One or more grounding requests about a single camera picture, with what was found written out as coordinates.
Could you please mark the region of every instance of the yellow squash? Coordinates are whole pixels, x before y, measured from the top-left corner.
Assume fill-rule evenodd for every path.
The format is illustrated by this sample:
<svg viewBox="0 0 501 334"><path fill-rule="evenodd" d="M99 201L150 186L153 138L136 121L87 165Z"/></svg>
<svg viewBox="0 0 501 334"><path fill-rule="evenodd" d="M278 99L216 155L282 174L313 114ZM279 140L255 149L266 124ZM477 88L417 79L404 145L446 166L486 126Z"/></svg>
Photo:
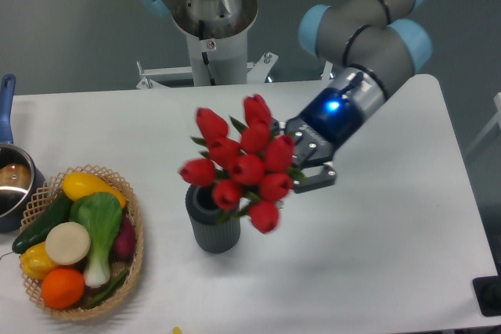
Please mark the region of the yellow squash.
<svg viewBox="0 0 501 334"><path fill-rule="evenodd" d="M103 179L85 172L72 172L66 175L63 179L63 191L73 201L96 192L113 193L118 198L122 209L127 205L127 199L118 189L113 188Z"/></svg>
<svg viewBox="0 0 501 334"><path fill-rule="evenodd" d="M20 257L24 274L32 279L45 279L47 274L59 265L45 252L45 242L28 248Z"/></svg>

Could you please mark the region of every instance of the red tulip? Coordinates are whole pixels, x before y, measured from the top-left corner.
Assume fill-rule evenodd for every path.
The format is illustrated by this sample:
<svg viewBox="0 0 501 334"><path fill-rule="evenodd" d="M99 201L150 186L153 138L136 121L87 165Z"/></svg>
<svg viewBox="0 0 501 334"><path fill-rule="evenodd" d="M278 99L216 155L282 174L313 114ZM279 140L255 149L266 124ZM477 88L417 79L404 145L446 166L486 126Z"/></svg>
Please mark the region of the red tulip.
<svg viewBox="0 0 501 334"><path fill-rule="evenodd" d="M255 120L242 133L240 139L242 150L249 154L255 154L263 150L269 143L270 133L269 126L263 120Z"/></svg>
<svg viewBox="0 0 501 334"><path fill-rule="evenodd" d="M235 140L220 137L209 145L209 156L219 166L228 170L240 153L240 144Z"/></svg>
<svg viewBox="0 0 501 334"><path fill-rule="evenodd" d="M275 202L287 196L292 188L292 180L285 172L267 174L259 183L259 195L262 199Z"/></svg>
<svg viewBox="0 0 501 334"><path fill-rule="evenodd" d="M242 195L242 185L231 179L221 180L212 191L212 198L223 210L235 209Z"/></svg>
<svg viewBox="0 0 501 334"><path fill-rule="evenodd" d="M263 161L254 154L244 154L236 158L229 174L243 185L256 185L265 176Z"/></svg>
<svg viewBox="0 0 501 334"><path fill-rule="evenodd" d="M270 142L265 153L266 170L284 172L292 164L294 139L289 135L281 135Z"/></svg>
<svg viewBox="0 0 501 334"><path fill-rule="evenodd" d="M211 160L198 158L187 161L179 170L179 174L186 182L205 187L216 179L216 167Z"/></svg>
<svg viewBox="0 0 501 334"><path fill-rule="evenodd" d="M251 125L255 120L260 120L264 121L268 127L272 126L272 112L259 94L254 94L254 97L246 97L243 100L243 111L247 125Z"/></svg>
<svg viewBox="0 0 501 334"><path fill-rule="evenodd" d="M211 109L199 108L196 111L196 125L208 145L219 137L228 135L228 123Z"/></svg>
<svg viewBox="0 0 501 334"><path fill-rule="evenodd" d="M249 209L252 225L263 234L273 230L279 223L280 212L274 203L261 201Z"/></svg>

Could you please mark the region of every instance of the green leaf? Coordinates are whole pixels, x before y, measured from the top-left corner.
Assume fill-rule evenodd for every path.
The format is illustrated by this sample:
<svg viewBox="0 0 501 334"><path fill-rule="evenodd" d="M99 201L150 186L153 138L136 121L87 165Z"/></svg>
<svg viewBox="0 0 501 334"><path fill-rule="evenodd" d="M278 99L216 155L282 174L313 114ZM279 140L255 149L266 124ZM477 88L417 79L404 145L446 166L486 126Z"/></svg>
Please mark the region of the green leaf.
<svg viewBox="0 0 501 334"><path fill-rule="evenodd" d="M229 179L229 172L227 170L216 170L216 179L218 180Z"/></svg>
<svg viewBox="0 0 501 334"><path fill-rule="evenodd" d="M258 203L259 201L261 201L261 197L259 197L259 195L257 195L256 193L254 192L250 192L250 191L247 191L245 193L245 198L246 199L249 199L250 200L250 203L251 204L255 204L255 203Z"/></svg>
<svg viewBox="0 0 501 334"><path fill-rule="evenodd" d="M248 213L249 213L249 210L251 209L251 207L255 205L255 203L248 203L245 207L243 207L242 209L238 210L234 215L233 217L234 218L241 218L241 217L245 217Z"/></svg>
<svg viewBox="0 0 501 334"><path fill-rule="evenodd" d="M303 171L301 171L300 169L295 168L295 167L290 167L287 170L287 174L290 176L290 178L292 180L301 181L301 180L304 180L306 178L305 174L303 174Z"/></svg>
<svg viewBox="0 0 501 334"><path fill-rule="evenodd" d="M205 138L203 137L193 137L191 136L191 139L193 140L193 142L195 142L197 145L200 145L200 146L207 146L207 141L205 141Z"/></svg>
<svg viewBox="0 0 501 334"><path fill-rule="evenodd" d="M209 152L207 150L202 150L201 152L198 152L203 158L210 159L211 156L209 155Z"/></svg>
<svg viewBox="0 0 501 334"><path fill-rule="evenodd" d="M232 124L233 124L233 127L235 127L235 129L240 133L242 134L243 131L245 131L247 129L247 125L245 125L244 123L242 123L241 121L235 119L234 117L229 117L229 119L232 121Z"/></svg>

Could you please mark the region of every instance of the wicker basket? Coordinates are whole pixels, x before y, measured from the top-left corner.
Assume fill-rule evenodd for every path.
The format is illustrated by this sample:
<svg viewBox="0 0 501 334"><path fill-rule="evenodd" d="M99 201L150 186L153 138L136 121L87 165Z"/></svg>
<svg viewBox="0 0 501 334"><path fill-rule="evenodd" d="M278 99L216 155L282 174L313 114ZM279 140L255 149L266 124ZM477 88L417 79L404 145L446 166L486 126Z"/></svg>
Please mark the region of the wicker basket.
<svg viewBox="0 0 501 334"><path fill-rule="evenodd" d="M134 225L137 242L134 256L129 262L110 258L111 278L116 277L125 268L129 269L128 276L125 279L124 284L117 289L112 296L92 309L84 310L78 307L78 305L85 303L87 299L99 293L100 289L94 289L92 292L90 289L86 289L84 296L77 304L75 304L75 306L64 310L54 310L44 305L44 301L41 298L41 281L31 279L23 273L24 287L26 287L26 293L30 297L30 300L33 301L37 307L42 309L44 313L50 314L54 318L64 321L80 321L95 318L115 308L132 291L134 285L137 283L141 271L142 255L144 250L141 214L139 212L139 205L134 191L118 173L105 167L87 165L84 167L69 168L65 173L59 173L56 177L52 177L46 181L43 187L37 190L37 192L31 197L31 201L27 204L27 208L23 214L23 220L21 221L21 231L23 231L32 221L36 220L45 208L61 192L61 184L64 177L75 171L94 174L122 192L128 201L125 209L126 215Z"/></svg>

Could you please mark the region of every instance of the pot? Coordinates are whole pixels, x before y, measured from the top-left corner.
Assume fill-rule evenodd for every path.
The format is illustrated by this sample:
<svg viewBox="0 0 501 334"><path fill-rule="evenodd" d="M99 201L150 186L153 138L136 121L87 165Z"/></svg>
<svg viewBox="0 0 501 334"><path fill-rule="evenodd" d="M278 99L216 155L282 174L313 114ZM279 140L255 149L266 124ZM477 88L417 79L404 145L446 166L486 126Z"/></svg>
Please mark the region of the pot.
<svg viewBox="0 0 501 334"><path fill-rule="evenodd" d="M7 74L0 87L0 232L11 232L21 226L23 212L44 177L33 160L14 146L10 127L16 78Z"/></svg>
<svg viewBox="0 0 501 334"><path fill-rule="evenodd" d="M186 193L186 210L200 248L209 253L223 253L238 242L240 220L229 218L218 223L219 208L212 199L212 188L191 185Z"/></svg>

